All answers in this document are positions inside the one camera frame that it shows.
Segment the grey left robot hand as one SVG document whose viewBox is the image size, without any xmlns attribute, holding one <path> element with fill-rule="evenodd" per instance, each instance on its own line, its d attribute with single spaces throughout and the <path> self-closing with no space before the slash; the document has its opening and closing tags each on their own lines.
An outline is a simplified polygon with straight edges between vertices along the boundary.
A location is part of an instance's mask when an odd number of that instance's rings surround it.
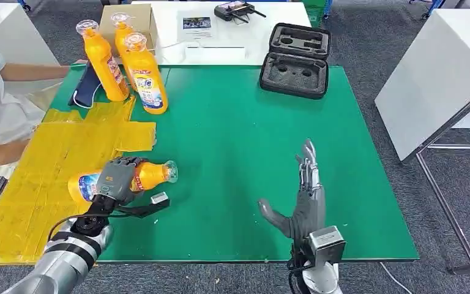
<svg viewBox="0 0 470 294">
<path fill-rule="evenodd" d="M 134 192 L 131 184 L 135 169 L 146 162 L 143 157 L 117 157 L 107 162 L 97 180 L 96 195 L 112 198 L 119 205 L 128 205 L 141 195 L 142 191 Z"/>
</svg>

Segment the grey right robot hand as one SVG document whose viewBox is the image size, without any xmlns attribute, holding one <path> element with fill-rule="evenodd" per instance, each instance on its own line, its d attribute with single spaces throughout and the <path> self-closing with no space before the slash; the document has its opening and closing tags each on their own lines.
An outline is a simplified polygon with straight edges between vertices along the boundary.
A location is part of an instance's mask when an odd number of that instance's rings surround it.
<svg viewBox="0 0 470 294">
<path fill-rule="evenodd" d="M 299 173 L 299 188 L 296 206 L 291 216 L 274 210 L 269 202 L 261 198 L 258 206 L 262 216 L 295 245 L 302 244 L 310 233 L 325 227 L 326 199 L 319 178 L 316 149 L 308 138 L 302 145 L 303 156 L 296 156 Z"/>
</svg>

